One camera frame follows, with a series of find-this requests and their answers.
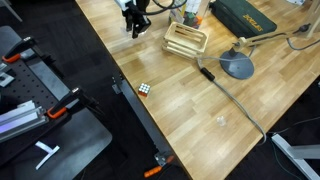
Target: black cable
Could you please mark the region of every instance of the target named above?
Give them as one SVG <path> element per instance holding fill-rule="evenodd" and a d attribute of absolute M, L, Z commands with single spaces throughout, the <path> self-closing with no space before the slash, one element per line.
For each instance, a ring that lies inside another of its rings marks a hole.
<path fill-rule="evenodd" d="M 263 145 L 267 141 L 267 135 L 261 125 L 253 119 L 253 117 L 249 114 L 248 110 L 231 94 L 227 89 L 225 89 L 223 86 L 221 86 L 217 81 L 212 80 L 212 82 L 220 89 L 222 92 L 224 92 L 233 102 L 239 107 L 239 109 L 244 113 L 244 115 L 256 126 L 256 128 L 261 132 L 263 135 L 262 142 L 258 143 L 257 146 Z"/>
<path fill-rule="evenodd" d="M 311 43 L 311 44 L 309 44 L 309 45 L 307 45 L 307 46 L 305 46 L 305 47 L 302 47 L 302 48 L 296 48 L 296 47 L 294 47 L 289 38 L 287 38 L 287 42 L 288 42 L 288 44 L 289 44 L 289 46 L 290 46 L 291 49 L 297 50 L 297 51 L 301 51 L 301 50 L 305 50 L 305 49 L 307 49 L 307 48 L 309 48 L 309 47 L 311 47 L 311 46 L 313 46 L 313 45 L 318 44 L 318 43 L 320 42 L 320 39 L 318 39 L 317 41 L 315 41 L 315 42 L 313 42 L 313 43 Z"/>
<path fill-rule="evenodd" d="M 82 176 L 81 176 L 81 179 L 80 180 L 83 180 L 84 179 L 84 174 L 86 173 L 86 168 L 84 168 L 83 170 L 83 173 L 82 173 Z"/>
<path fill-rule="evenodd" d="M 134 13 L 137 13 L 137 14 L 140 14 L 140 15 L 145 15 L 145 16 L 153 16 L 153 15 L 157 15 L 157 14 L 160 14 L 160 13 L 163 13 L 164 11 L 168 10 L 169 8 L 173 7 L 174 5 L 174 0 L 172 0 L 171 4 L 159 11 L 154 11 L 154 12 L 143 12 L 143 11 L 140 11 L 136 5 L 134 5 L 132 3 L 132 1 L 130 1 L 130 3 L 128 3 L 128 7 L 130 10 L 132 10 Z"/>
<path fill-rule="evenodd" d="M 153 0 L 153 2 L 154 2 L 157 6 L 159 6 L 160 8 L 166 8 L 166 6 L 162 6 L 157 0 Z M 183 5 L 186 4 L 186 3 L 187 3 L 187 0 L 185 0 L 184 2 L 182 2 L 182 3 L 179 4 L 179 5 L 172 6 L 172 7 L 168 8 L 168 9 L 176 9 L 176 8 L 179 8 L 179 7 L 183 6 Z"/>
<path fill-rule="evenodd" d="M 291 126 L 281 130 L 281 131 L 276 131 L 276 132 L 268 132 L 268 134 L 280 134 L 280 133 L 283 133 L 289 129 L 291 129 L 292 127 L 296 126 L 296 125 L 299 125 L 299 124 L 302 124 L 302 123 L 307 123 L 307 122 L 311 122 L 311 121 L 316 121 L 316 120 L 320 120 L 320 116 L 319 117 L 315 117 L 315 118 L 311 118 L 311 119 L 306 119 L 306 120 L 303 120 L 303 121 L 300 121 L 300 122 L 296 122 L 294 124 L 292 124 Z"/>
<path fill-rule="evenodd" d="M 172 167 L 173 167 L 172 164 L 167 164 L 167 165 L 166 165 L 166 169 L 160 171 L 161 174 L 158 175 L 157 180 L 161 179 L 162 176 L 163 176 L 163 174 L 165 174 L 165 173 L 168 171 L 168 169 L 170 169 L 170 168 L 172 168 Z"/>
<path fill-rule="evenodd" d="M 280 163 L 279 159 L 278 159 L 278 155 L 276 152 L 276 148 L 274 146 L 274 143 L 272 142 L 272 139 L 270 139 L 270 143 L 272 144 L 272 149 L 273 149 L 273 153 L 274 153 L 274 157 L 276 158 L 276 161 L 278 163 L 278 165 L 281 167 L 282 170 L 284 170 L 286 173 L 290 174 L 291 176 L 295 177 L 296 179 L 301 180 L 301 178 L 299 178 L 298 176 L 296 176 L 295 174 L 291 173 L 289 170 L 287 170 L 286 168 L 283 167 L 283 165 Z"/>
<path fill-rule="evenodd" d="M 254 46 L 252 47 L 252 49 L 251 49 L 250 54 L 248 55 L 248 57 L 251 57 L 251 56 L 252 56 L 252 54 L 253 54 L 254 50 L 256 49 L 256 47 L 257 47 L 257 45 L 254 45 Z"/>
<path fill-rule="evenodd" d="M 187 0 L 185 0 L 184 2 L 182 2 L 181 4 L 176 5 L 176 6 L 174 6 L 175 0 L 172 0 L 171 4 L 169 6 L 162 6 L 160 3 L 155 2 L 155 0 L 153 0 L 153 2 L 162 9 L 159 11 L 153 11 L 153 12 L 142 12 L 142 11 L 139 11 L 133 3 L 129 3 L 128 6 L 129 6 L 129 9 L 133 10 L 135 13 L 145 15 L 145 16 L 153 16 L 153 15 L 158 15 L 160 13 L 163 13 L 164 11 L 169 10 L 169 9 L 179 8 L 183 5 L 185 5 Z"/>
<path fill-rule="evenodd" d="M 86 106 L 94 115 L 98 116 L 99 119 L 107 119 L 106 114 L 98 109 L 97 107 Z"/>

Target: cable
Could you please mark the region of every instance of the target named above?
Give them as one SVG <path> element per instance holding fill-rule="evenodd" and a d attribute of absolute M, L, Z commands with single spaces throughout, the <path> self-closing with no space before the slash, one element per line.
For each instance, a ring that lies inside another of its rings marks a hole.
<path fill-rule="evenodd" d="M 209 58 L 214 58 L 214 57 L 204 57 L 204 58 L 198 58 L 197 62 L 198 62 L 198 66 L 200 68 L 200 71 L 209 79 L 209 81 L 212 81 L 220 90 L 222 90 L 222 92 L 224 92 L 230 99 L 232 99 L 236 105 L 240 108 L 240 110 L 246 115 L 246 117 L 259 129 L 259 131 L 262 133 L 263 135 L 263 141 L 261 143 L 259 143 L 258 145 L 262 145 L 266 142 L 267 140 L 267 135 L 264 132 L 263 128 L 259 125 L 259 123 L 254 120 L 251 115 L 249 114 L 249 112 L 246 110 L 246 108 L 231 94 L 227 91 L 227 89 L 225 89 L 222 85 L 220 85 L 217 81 L 215 81 L 215 77 L 206 69 L 202 66 L 201 61 L 202 59 L 209 59 Z"/>
<path fill-rule="evenodd" d="M 298 176 L 296 176 L 295 174 L 291 173 L 289 170 L 287 170 L 286 168 L 283 167 L 283 165 L 280 163 L 280 161 L 278 159 L 276 148 L 274 147 L 274 144 L 273 144 L 272 140 L 270 140 L 270 143 L 272 144 L 273 153 L 274 153 L 274 156 L 276 158 L 276 161 L 279 164 L 279 166 L 281 167 L 281 169 L 283 169 L 286 173 L 290 174 L 291 176 L 295 177 L 296 179 L 300 179 L 301 180 L 301 178 L 299 178 Z"/>
<path fill-rule="evenodd" d="M 254 45 L 249 53 L 248 57 L 251 57 L 254 50 L 256 49 L 256 45 Z M 232 61 L 242 61 L 242 60 L 247 60 L 247 58 L 237 58 L 237 59 L 225 59 L 225 58 L 218 58 L 218 57 L 214 57 L 214 56 L 206 56 L 206 57 L 201 57 L 198 59 L 197 63 L 200 69 L 203 68 L 203 65 L 201 63 L 202 60 L 217 60 L 217 61 L 228 61 L 228 62 L 232 62 Z"/>
<path fill-rule="evenodd" d="M 307 122 L 310 122 L 310 121 L 315 121 L 315 120 L 320 120 L 320 116 L 319 117 L 315 117 L 315 118 L 311 118 L 311 119 L 306 119 L 306 120 L 303 120 L 303 121 L 300 121 L 300 122 L 296 122 L 296 123 L 292 124 L 291 126 L 281 130 L 281 131 L 268 132 L 268 133 L 270 133 L 270 134 L 280 134 L 280 133 L 283 133 L 283 132 L 291 129 L 292 127 L 294 127 L 296 125 L 299 125 L 299 124 L 302 124 L 302 123 L 307 123 Z"/>
<path fill-rule="evenodd" d="M 163 8 L 163 9 L 166 8 L 166 6 L 162 6 L 162 5 L 158 2 L 158 0 L 153 0 L 153 2 L 154 2 L 157 6 L 159 6 L 160 8 Z M 187 0 L 185 0 L 184 2 L 182 2 L 182 3 L 179 4 L 179 5 L 172 6 L 172 7 L 168 8 L 168 9 L 176 9 L 176 8 L 179 8 L 179 7 L 183 6 L 184 4 L 186 4 L 186 2 L 187 2 Z"/>
<path fill-rule="evenodd" d="M 171 169 L 172 167 L 173 167 L 172 164 L 168 164 L 167 167 L 166 167 L 166 169 L 164 169 L 164 170 L 162 170 L 162 171 L 160 172 L 161 174 L 158 175 L 157 180 L 160 180 L 160 179 L 162 178 L 163 174 L 165 174 L 165 173 L 166 173 L 169 169 Z"/>
<path fill-rule="evenodd" d="M 315 41 L 315 42 L 313 42 L 313 43 L 311 43 L 311 44 L 309 44 L 309 45 L 307 45 L 307 46 L 305 46 L 305 47 L 302 47 L 302 48 L 296 48 L 296 47 L 294 47 L 294 45 L 292 44 L 292 42 L 290 41 L 289 38 L 287 38 L 287 42 L 288 42 L 289 46 L 291 47 L 291 49 L 297 50 L 297 51 L 301 51 L 301 50 L 305 50 L 305 49 L 307 49 L 307 48 L 309 48 L 309 47 L 311 47 L 311 46 L 313 46 L 313 45 L 316 45 L 317 43 L 320 42 L 320 39 L 317 40 L 317 41 Z"/>
<path fill-rule="evenodd" d="M 281 36 L 281 35 L 285 36 L 286 33 L 279 33 L 279 34 L 275 34 L 275 35 L 273 35 L 273 36 L 262 37 L 262 38 L 260 38 L 260 39 L 253 40 L 252 42 L 263 41 L 263 40 L 271 39 L 271 38 L 274 38 L 274 37 L 277 37 L 277 36 Z"/>
<path fill-rule="evenodd" d="M 86 173 L 86 168 L 84 168 L 83 170 L 83 173 L 82 173 L 82 176 L 81 176 L 81 179 L 80 180 L 83 180 L 84 179 L 84 174 Z"/>
<path fill-rule="evenodd" d="M 230 94 L 223 86 L 221 86 L 217 81 L 212 81 L 212 82 L 215 85 L 217 85 L 218 88 L 220 88 L 230 99 L 232 99 L 237 104 L 237 106 L 240 108 L 240 110 L 246 115 L 246 117 L 259 129 L 259 131 L 263 135 L 263 141 L 261 143 L 259 143 L 258 145 L 260 146 L 260 145 L 264 144 L 267 140 L 267 135 L 264 132 L 263 128 L 259 125 L 259 123 L 251 117 L 251 115 L 246 110 L 246 108 L 232 94 Z"/>
<path fill-rule="evenodd" d="M 169 6 L 162 6 L 159 2 L 157 2 L 156 0 L 153 0 L 153 2 L 159 6 L 160 8 L 162 8 L 161 10 L 159 11 L 153 11 L 153 12 L 143 12 L 143 11 L 139 11 L 138 8 L 136 7 L 136 5 L 134 5 L 132 2 L 131 3 L 128 3 L 128 7 L 129 9 L 131 9 L 132 11 L 134 11 L 135 13 L 138 13 L 138 14 L 141 14 L 141 15 L 145 15 L 145 16 L 153 16 L 153 15 L 157 15 L 157 14 L 160 14 L 160 13 L 163 13 L 164 11 L 166 10 L 169 10 L 169 9 L 175 9 L 175 8 L 179 8 L 183 5 L 186 4 L 187 0 L 185 0 L 184 2 L 182 2 L 181 4 L 179 5 L 176 5 L 174 6 L 175 4 L 175 0 L 172 0 L 171 4 Z"/>
<path fill-rule="evenodd" d="M 98 107 L 86 106 L 94 115 L 98 116 L 100 120 L 107 120 L 106 114 Z"/>

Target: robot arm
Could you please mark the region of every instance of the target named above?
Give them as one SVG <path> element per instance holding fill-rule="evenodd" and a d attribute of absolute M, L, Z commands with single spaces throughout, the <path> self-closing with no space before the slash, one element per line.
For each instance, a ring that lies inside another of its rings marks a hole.
<path fill-rule="evenodd" d="M 135 39 L 138 35 L 148 29 L 151 21 L 147 16 L 140 12 L 146 12 L 150 0 L 115 0 L 122 10 L 122 15 L 126 18 L 126 31 L 132 31 L 132 38 Z"/>
<path fill-rule="evenodd" d="M 320 32 L 320 0 L 313 0 L 307 17 L 304 20 L 304 24 L 298 28 L 295 27 L 284 31 L 271 32 L 248 39 L 240 37 L 231 51 L 239 52 L 244 47 L 258 45 L 277 39 L 286 39 L 290 37 L 310 38 L 312 37 L 313 33 L 316 32 Z"/>

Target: wooden tabletop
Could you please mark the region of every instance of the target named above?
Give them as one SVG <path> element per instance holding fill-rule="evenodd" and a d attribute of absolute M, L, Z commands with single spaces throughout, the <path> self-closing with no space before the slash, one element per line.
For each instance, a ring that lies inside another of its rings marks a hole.
<path fill-rule="evenodd" d="M 249 0 L 278 25 L 278 30 L 302 22 L 311 2 L 303 6 L 285 0 Z M 151 27 L 132 39 L 114 1 L 77 0 L 80 8 L 113 56 L 130 86 L 151 86 L 138 96 L 193 179 L 223 179 L 261 139 L 261 133 L 240 109 L 200 72 L 196 61 L 161 48 L 169 12 L 149 16 Z M 148 11 L 157 8 L 151 3 Z M 206 56 L 219 57 L 237 38 L 208 11 L 200 27 L 209 35 Z M 319 39 L 292 38 L 303 47 Z M 320 74 L 319 45 L 293 51 L 286 40 L 259 45 L 252 55 L 254 75 L 237 80 L 218 61 L 204 61 L 216 76 L 268 131 Z M 219 126 L 224 116 L 227 124 Z"/>

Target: desk lamp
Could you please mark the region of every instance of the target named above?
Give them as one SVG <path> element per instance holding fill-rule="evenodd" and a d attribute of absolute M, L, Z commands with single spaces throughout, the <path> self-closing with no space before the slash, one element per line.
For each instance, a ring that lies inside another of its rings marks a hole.
<path fill-rule="evenodd" d="M 220 57 L 220 64 L 224 71 L 226 71 L 230 76 L 237 79 L 247 79 L 253 75 L 254 67 L 250 58 L 240 51 L 244 47 L 255 46 L 265 42 L 284 39 L 288 40 L 289 45 L 291 42 L 288 38 L 290 37 L 301 37 L 310 38 L 313 33 L 320 31 L 320 0 L 313 0 L 312 5 L 308 11 L 307 17 L 305 18 L 302 25 L 294 27 L 291 29 L 271 32 L 251 38 L 240 37 L 238 42 L 229 50 L 224 52 Z M 320 40 L 311 44 L 314 45 L 320 42 Z"/>
<path fill-rule="evenodd" d="M 183 6 L 187 0 L 184 0 L 178 5 L 176 0 L 172 0 L 169 6 L 163 6 L 157 0 L 153 0 L 153 2 L 161 8 L 154 12 L 146 12 L 150 0 L 115 0 L 115 2 L 121 8 L 122 16 L 126 19 L 126 31 L 132 31 L 132 38 L 135 39 L 140 33 L 145 32 L 151 25 L 151 21 L 147 16 L 157 15 L 169 9 L 179 8 Z"/>

